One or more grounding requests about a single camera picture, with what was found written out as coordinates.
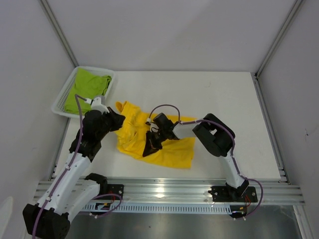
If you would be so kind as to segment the yellow shorts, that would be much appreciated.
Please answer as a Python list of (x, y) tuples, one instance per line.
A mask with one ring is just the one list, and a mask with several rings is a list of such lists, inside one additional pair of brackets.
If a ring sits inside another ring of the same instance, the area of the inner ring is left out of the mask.
[(150, 129), (146, 125), (149, 114), (128, 101), (123, 103), (116, 102), (115, 107), (121, 115), (125, 116), (122, 128), (115, 131), (119, 152), (129, 155), (136, 160), (158, 166), (176, 169), (191, 168), (194, 157), (194, 138), (166, 140), (162, 144), (163, 149), (143, 157), (146, 145), (146, 133)]

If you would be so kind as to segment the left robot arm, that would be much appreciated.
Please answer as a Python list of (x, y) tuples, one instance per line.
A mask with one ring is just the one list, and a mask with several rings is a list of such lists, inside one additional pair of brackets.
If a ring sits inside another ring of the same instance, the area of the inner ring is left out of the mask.
[(90, 173), (80, 188), (74, 188), (101, 149), (102, 139), (109, 132), (119, 130), (124, 120), (125, 116), (110, 107), (91, 110), (80, 117), (80, 128), (69, 148), (64, 168), (43, 196), (23, 209), (26, 229), (32, 238), (63, 239), (74, 218), (91, 200), (122, 201), (121, 194), (110, 193), (107, 177), (100, 174)]

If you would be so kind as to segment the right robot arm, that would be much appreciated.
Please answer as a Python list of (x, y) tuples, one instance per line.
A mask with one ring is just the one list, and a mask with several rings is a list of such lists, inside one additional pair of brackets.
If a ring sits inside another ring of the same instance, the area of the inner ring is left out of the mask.
[(154, 119), (147, 119), (150, 129), (146, 132), (146, 144), (143, 157), (149, 156), (163, 149), (166, 140), (182, 140), (196, 137), (205, 149), (220, 160), (226, 174), (224, 192), (210, 193), (221, 201), (238, 202), (246, 194), (249, 182), (240, 175), (235, 162), (235, 133), (213, 114), (207, 114), (202, 119), (194, 121), (177, 121), (173, 123), (168, 117), (160, 113)]

